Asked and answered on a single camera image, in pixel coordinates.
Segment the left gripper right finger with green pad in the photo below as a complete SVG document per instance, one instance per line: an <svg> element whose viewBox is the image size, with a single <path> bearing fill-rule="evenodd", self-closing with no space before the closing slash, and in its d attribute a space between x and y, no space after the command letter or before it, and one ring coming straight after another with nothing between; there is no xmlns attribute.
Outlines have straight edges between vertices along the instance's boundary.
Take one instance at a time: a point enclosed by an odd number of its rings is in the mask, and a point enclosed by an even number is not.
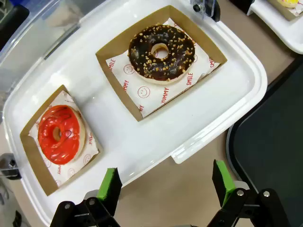
<svg viewBox="0 0 303 227"><path fill-rule="evenodd" d="M214 160L212 181L221 209L209 227L234 227L241 218L255 227L289 227L290 222L277 192L267 188L253 192L245 182L235 182L222 160Z"/></svg>

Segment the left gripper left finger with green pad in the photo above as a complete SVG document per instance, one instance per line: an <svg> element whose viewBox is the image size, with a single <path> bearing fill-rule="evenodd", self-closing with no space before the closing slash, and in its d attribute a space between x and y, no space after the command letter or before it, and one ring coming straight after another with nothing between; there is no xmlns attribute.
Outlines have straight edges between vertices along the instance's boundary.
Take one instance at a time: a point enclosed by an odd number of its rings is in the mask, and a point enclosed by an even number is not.
<svg viewBox="0 0 303 227"><path fill-rule="evenodd" d="M114 218L122 182L117 168L106 171L96 196L79 204L61 202L50 224L52 227L118 227Z"/></svg>

